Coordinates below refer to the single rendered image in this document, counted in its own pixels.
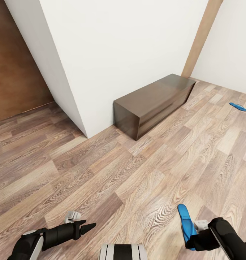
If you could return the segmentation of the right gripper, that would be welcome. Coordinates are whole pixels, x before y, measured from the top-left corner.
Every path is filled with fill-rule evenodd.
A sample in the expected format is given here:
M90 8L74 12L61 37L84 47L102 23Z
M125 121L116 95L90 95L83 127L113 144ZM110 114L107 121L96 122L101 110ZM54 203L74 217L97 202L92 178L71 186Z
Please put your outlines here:
M205 230L203 230L202 232L200 232L197 235L191 235L190 236L190 240L187 241L187 243L185 244L186 249L193 249L195 248L196 251L204 251L204 250L214 250L217 249L218 247L214 247L213 245L211 245L205 235Z

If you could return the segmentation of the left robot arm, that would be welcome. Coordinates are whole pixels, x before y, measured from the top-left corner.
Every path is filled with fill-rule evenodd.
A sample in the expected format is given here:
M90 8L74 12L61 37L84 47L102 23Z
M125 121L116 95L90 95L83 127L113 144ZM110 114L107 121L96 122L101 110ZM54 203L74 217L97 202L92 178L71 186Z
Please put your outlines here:
M79 228L80 225L86 223L86 220L74 221L80 218L79 212L68 211L64 224L52 229L42 228L22 234L7 260L36 260L41 250L44 252L71 239L78 240L96 226L96 223L92 223Z

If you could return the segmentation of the robot trunk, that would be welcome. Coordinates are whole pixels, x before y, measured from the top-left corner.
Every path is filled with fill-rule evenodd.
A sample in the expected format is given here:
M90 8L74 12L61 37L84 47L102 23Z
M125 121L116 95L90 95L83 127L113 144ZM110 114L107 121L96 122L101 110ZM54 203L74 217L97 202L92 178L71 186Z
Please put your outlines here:
M147 260L143 244L103 244L98 260Z

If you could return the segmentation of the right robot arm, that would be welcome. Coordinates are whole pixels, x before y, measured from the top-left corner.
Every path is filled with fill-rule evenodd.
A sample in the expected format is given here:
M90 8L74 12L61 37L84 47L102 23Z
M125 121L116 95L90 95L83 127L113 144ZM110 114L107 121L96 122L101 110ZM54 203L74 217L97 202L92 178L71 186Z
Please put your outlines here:
M185 244L186 249L196 251L214 250L221 246L229 260L246 260L246 242L239 238L231 224L221 217L194 221L197 235L191 235Z

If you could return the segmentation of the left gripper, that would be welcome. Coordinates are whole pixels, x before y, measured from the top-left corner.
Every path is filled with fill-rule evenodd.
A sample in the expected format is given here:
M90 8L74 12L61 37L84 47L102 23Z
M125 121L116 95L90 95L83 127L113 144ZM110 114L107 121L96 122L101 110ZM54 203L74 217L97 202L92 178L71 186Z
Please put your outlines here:
M74 223L64 223L57 226L57 242L55 246L60 245L71 239L78 240L82 235L89 232L96 226L96 223L83 225L79 228L80 225L86 223L86 220L74 221Z

